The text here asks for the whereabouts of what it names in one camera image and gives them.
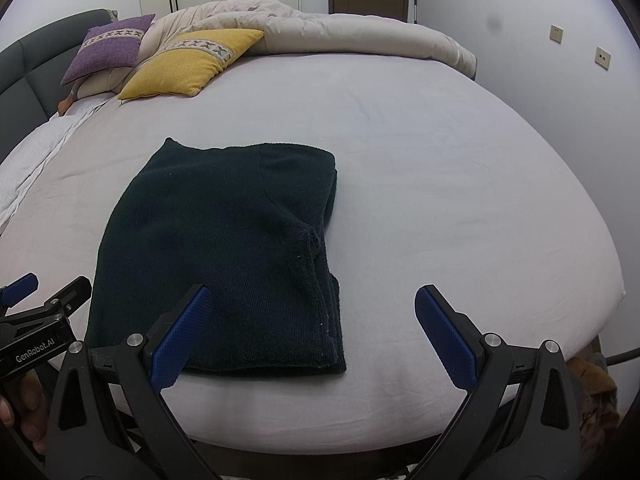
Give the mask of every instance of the dark green sweater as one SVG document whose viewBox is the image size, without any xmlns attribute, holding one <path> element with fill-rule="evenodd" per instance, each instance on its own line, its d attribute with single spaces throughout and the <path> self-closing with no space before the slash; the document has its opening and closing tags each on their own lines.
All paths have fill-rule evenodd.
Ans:
<svg viewBox="0 0 640 480">
<path fill-rule="evenodd" d="M 188 369 L 345 371 L 338 282 L 324 246 L 335 185 L 334 156 L 317 148 L 197 150 L 167 139 L 105 229 L 88 345 L 145 333 L 203 283 L 214 315 Z"/>
</svg>

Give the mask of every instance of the blue gripper pad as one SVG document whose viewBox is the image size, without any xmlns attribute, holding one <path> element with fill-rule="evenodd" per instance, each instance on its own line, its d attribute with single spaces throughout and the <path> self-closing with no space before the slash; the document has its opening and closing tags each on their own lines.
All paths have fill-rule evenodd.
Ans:
<svg viewBox="0 0 640 480">
<path fill-rule="evenodd" d="M 476 356 L 466 344 L 449 316 L 457 315 L 449 307 L 449 316 L 424 286 L 415 295 L 415 315 L 429 338 L 453 384 L 471 392 L 478 382 Z"/>
<path fill-rule="evenodd" d="M 30 272 L 0 290 L 0 305 L 11 308 L 36 290 L 38 290 L 38 279 Z"/>
<path fill-rule="evenodd" d="M 149 382 L 156 393 L 175 383 L 212 314 L 213 296 L 201 286 L 153 354 Z"/>
</svg>

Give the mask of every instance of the finger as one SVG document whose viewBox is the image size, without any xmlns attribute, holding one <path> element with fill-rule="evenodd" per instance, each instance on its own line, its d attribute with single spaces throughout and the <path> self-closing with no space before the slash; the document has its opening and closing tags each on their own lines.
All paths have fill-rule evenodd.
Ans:
<svg viewBox="0 0 640 480">
<path fill-rule="evenodd" d="M 35 412 L 28 412 L 22 418 L 20 425 L 22 434 L 31 440 L 37 442 L 47 433 L 47 399 L 40 397 L 38 408 Z"/>
<path fill-rule="evenodd" d="M 44 455 L 47 452 L 47 435 L 43 436 L 39 441 L 34 442 L 33 449 L 36 453 Z"/>
<path fill-rule="evenodd" d="M 74 97 L 71 94 L 69 94 L 69 97 L 67 97 L 64 101 L 60 101 L 58 103 L 58 113 L 60 114 L 60 117 L 66 114 L 66 111 L 69 110 L 69 108 L 71 108 L 71 105 L 73 103 L 74 103 Z"/>
<path fill-rule="evenodd" d="M 20 400 L 32 412 L 38 409 L 42 397 L 42 384 L 35 370 L 29 370 L 20 381 Z"/>
<path fill-rule="evenodd" d="M 14 424 L 14 410 L 4 397 L 0 397 L 0 420 L 8 428 Z"/>
</svg>

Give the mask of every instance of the bed sheet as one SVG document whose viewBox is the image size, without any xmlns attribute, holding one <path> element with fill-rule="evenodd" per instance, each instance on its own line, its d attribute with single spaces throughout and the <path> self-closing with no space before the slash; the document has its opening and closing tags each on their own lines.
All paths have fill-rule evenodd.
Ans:
<svg viewBox="0 0 640 480">
<path fill-rule="evenodd" d="M 49 121 L 38 126 L 21 140 L 2 161 L 0 164 L 0 234 L 42 169 L 82 123 L 111 97 L 113 97 L 112 93 L 105 92 L 73 103 L 63 117 L 56 113 Z"/>
<path fill-rule="evenodd" d="M 464 394 L 415 320 L 420 286 L 434 283 L 482 332 L 523 346 L 552 338 L 566 357 L 623 295 L 602 217 L 516 112 L 438 62 L 316 54 L 240 60 L 194 98 L 107 102 L 44 168 L 0 237 L 0 282 L 40 279 L 22 308 L 80 274 L 93 279 L 114 205 L 169 136 L 196 148 L 309 144 L 332 152 L 338 170 L 326 242 L 346 373 L 183 374 L 163 396 L 191 438 L 311 454 L 425 438 Z M 72 317 L 79 338 L 88 311 Z"/>
</svg>

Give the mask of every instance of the gray headboard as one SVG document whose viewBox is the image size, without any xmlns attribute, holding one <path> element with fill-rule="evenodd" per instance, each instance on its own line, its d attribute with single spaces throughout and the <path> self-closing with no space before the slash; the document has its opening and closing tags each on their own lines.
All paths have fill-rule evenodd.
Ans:
<svg viewBox="0 0 640 480">
<path fill-rule="evenodd" d="M 39 28 L 0 52 L 0 162 L 58 111 L 71 84 L 60 81 L 91 27 L 111 23 L 108 10 L 88 10 Z"/>
</svg>

